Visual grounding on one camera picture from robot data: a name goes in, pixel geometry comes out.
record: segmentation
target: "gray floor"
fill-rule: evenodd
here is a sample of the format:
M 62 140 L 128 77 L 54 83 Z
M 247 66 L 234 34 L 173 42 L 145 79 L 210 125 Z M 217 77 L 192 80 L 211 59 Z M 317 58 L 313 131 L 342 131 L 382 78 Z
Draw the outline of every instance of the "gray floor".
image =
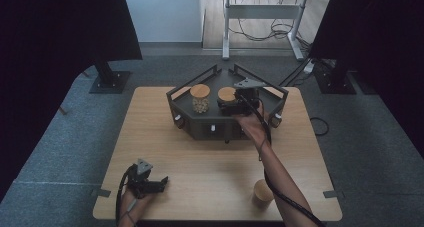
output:
M 68 114 L 56 114 L 1 203 L 0 226 L 114 226 L 93 218 L 93 191 L 136 87 L 179 85 L 214 64 L 235 62 L 278 84 L 298 66 L 291 52 L 275 50 L 232 51 L 229 61 L 190 44 L 145 44 L 142 52 L 143 61 L 110 63 L 132 72 L 122 94 L 89 94 L 93 67 L 89 77 L 76 78 L 62 104 Z M 328 226 L 424 226 L 424 161 L 382 100 L 355 82 L 356 95 L 323 95 L 313 76 L 298 87 L 310 117 L 330 125 L 317 139 L 343 219 Z

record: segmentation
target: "wooden table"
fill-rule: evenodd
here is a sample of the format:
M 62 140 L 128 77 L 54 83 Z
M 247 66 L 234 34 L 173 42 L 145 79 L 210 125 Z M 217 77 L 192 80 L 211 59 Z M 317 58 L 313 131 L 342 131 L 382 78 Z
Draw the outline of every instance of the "wooden table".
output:
M 249 140 L 195 141 L 172 121 L 166 92 L 171 87 L 135 90 L 112 155 L 93 215 L 114 219 L 119 182 L 138 158 L 153 165 L 149 179 L 169 176 L 165 192 L 144 219 L 278 221 L 274 200 L 266 208 L 252 202 L 253 187 L 263 179 L 263 166 Z M 333 190 L 306 108 L 296 88 L 289 90 L 283 121 L 272 129 L 273 149 L 322 221 L 338 221 L 342 212 Z

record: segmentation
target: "human arm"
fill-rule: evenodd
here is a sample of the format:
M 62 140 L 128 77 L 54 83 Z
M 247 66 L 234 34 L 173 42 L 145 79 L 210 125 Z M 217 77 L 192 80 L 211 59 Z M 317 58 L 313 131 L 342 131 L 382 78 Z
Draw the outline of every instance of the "human arm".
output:
M 306 210 L 311 212 L 311 208 L 306 198 L 273 151 L 270 142 L 267 140 L 264 128 L 262 127 L 257 116 L 251 114 L 249 116 L 234 117 L 242 127 L 244 133 L 254 142 L 259 156 L 262 159 L 265 172 L 267 173 L 267 176 L 272 185 L 278 190 L 278 192 L 289 197 L 299 205 L 303 206 Z M 280 211 L 280 214 L 284 219 L 284 223 L 287 227 L 316 226 L 314 222 L 312 222 L 299 210 L 295 209 L 275 194 L 274 197 L 278 210 Z
M 147 206 L 156 194 L 147 194 L 142 199 L 137 199 L 134 194 L 126 189 L 121 198 L 119 227 L 133 227 L 141 220 Z

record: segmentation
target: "human hand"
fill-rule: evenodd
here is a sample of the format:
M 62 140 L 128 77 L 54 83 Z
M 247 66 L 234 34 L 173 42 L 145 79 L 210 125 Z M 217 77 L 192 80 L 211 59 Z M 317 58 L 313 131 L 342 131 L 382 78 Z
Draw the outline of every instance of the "human hand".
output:
M 264 111 L 262 103 L 259 104 L 258 112 L 265 120 L 268 119 L 268 113 Z M 245 115 L 233 115 L 234 119 L 240 124 L 243 132 L 253 141 L 258 152 L 262 145 L 267 141 L 267 136 L 264 127 L 258 117 L 252 113 L 249 116 Z
M 134 226 L 137 221 L 141 220 L 147 206 L 156 197 L 156 195 L 157 194 L 147 194 L 142 199 L 137 199 L 132 191 L 126 188 L 125 193 L 121 197 L 121 218 L 119 226 Z M 130 208 L 134 201 L 134 206 L 128 211 L 128 208 Z

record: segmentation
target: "black panel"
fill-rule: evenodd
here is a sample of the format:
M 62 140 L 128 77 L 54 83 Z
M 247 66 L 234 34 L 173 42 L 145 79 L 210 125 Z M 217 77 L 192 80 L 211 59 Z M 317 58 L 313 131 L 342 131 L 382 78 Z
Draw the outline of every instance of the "black panel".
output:
M 0 11 L 3 197 L 93 58 L 141 53 L 125 0 L 0 0 Z
M 309 57 L 356 69 L 424 156 L 424 0 L 330 0 Z

